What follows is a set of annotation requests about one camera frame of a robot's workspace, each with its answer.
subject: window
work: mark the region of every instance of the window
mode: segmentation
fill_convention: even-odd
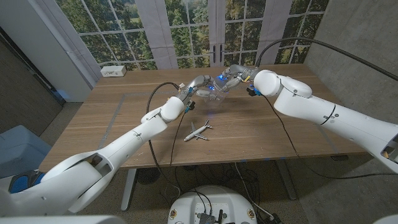
[[[224,66],[254,65],[266,0],[226,0]]]
[[[157,69],[134,0],[56,0],[99,66]]]
[[[306,37],[313,39],[329,0],[293,0],[283,38]],[[280,43],[275,63],[304,63],[309,42],[285,41]]]
[[[210,67],[207,0],[165,0],[179,68]]]

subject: airplane tail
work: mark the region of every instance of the airplane tail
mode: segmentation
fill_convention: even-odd
[[[209,120],[206,121],[205,126],[206,126],[207,128],[213,128],[213,127],[211,127],[211,126],[208,125],[208,124],[209,124]]]

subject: blue chair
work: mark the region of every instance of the blue chair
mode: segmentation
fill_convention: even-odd
[[[50,150],[22,125],[0,134],[0,179],[38,169]]]

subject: wooden table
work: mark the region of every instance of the wooden table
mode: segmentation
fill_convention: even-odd
[[[280,75],[286,75],[308,84],[315,96],[339,103],[328,88],[302,64],[263,66]],[[75,117],[64,130],[39,169],[48,171],[64,159],[106,146],[125,132],[138,126],[145,115],[152,90],[163,82],[188,84],[198,75],[219,75],[224,68],[191,68],[178,70],[148,70],[127,72],[125,77],[102,78]],[[277,116],[267,101],[251,97],[245,83],[230,91],[219,107],[208,106],[194,96],[195,109],[183,118],[175,142],[172,166],[212,164],[236,161],[254,161],[296,157]],[[163,105],[175,95],[174,87],[164,86],[153,97],[151,109]],[[330,156],[351,154],[364,150],[318,125],[279,114],[293,140],[299,155]],[[209,119],[213,129],[202,135],[208,141],[183,139],[191,131],[191,122],[197,128]],[[170,165],[171,148],[180,117],[169,123],[152,143],[157,160],[162,166]],[[123,167],[154,167],[154,160],[145,143]]]

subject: airplane wing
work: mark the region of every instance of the airplane wing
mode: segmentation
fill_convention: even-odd
[[[198,140],[199,138],[204,139],[204,140],[207,140],[207,138],[204,137],[204,136],[201,135],[201,134],[196,134],[195,137],[197,138],[197,140]]]
[[[191,133],[192,133],[192,132],[196,131],[197,129],[196,129],[195,126],[193,125],[193,122],[191,122],[191,124],[192,124],[192,131],[191,131]]]

